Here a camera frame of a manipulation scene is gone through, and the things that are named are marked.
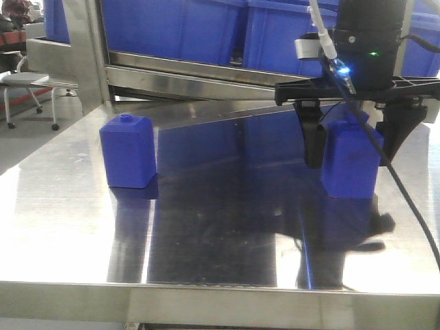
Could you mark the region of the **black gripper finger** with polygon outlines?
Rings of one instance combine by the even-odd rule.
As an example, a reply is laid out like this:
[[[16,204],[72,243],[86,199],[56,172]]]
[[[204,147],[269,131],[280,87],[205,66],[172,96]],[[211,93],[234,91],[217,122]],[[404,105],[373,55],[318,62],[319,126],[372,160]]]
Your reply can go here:
[[[383,119],[375,130],[384,138],[382,150],[391,162],[410,133],[426,118],[427,106],[413,98],[400,98],[386,103]]]
[[[320,123],[323,116],[320,101],[298,101],[294,108],[302,129],[305,163],[309,168],[318,169],[322,166],[326,143],[326,131]]]

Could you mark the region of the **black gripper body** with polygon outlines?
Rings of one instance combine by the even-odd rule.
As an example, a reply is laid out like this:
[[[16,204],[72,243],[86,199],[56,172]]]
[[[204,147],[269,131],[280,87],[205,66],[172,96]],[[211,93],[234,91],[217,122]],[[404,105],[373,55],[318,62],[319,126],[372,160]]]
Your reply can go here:
[[[333,40],[338,57],[328,59],[320,50],[322,76],[278,83],[274,99],[341,98],[388,102],[402,97],[439,98],[439,79],[394,76],[401,44],[405,1],[340,1],[336,24],[328,30],[317,1],[309,13],[319,34]]]

